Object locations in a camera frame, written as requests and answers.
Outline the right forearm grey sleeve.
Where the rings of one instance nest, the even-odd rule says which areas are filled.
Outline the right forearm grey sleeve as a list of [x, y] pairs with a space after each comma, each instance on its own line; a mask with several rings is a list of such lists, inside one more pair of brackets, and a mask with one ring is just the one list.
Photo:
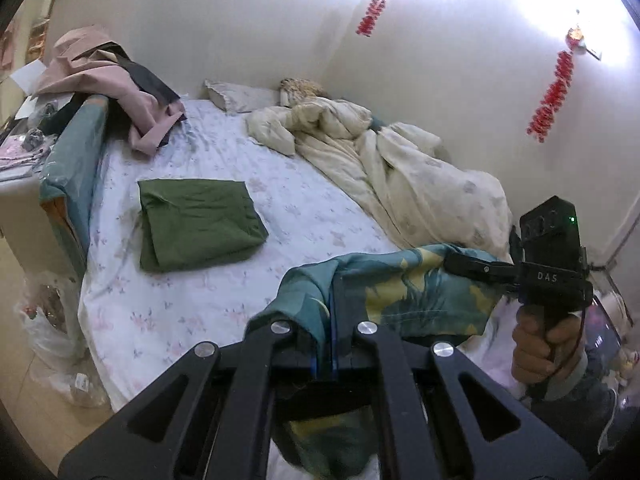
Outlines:
[[603, 370], [592, 351], [584, 350], [565, 379], [552, 379], [541, 400], [528, 408], [574, 448], [589, 467], [614, 448], [624, 433], [618, 394], [602, 382]]

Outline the right hand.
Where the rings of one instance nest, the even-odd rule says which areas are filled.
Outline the right hand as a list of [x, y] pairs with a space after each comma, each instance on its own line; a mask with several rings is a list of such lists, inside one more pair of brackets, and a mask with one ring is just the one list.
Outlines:
[[574, 314], [552, 328], [544, 326], [542, 309], [521, 306], [512, 333], [515, 342], [511, 373], [526, 386], [549, 378], [565, 379], [584, 353], [582, 321]]

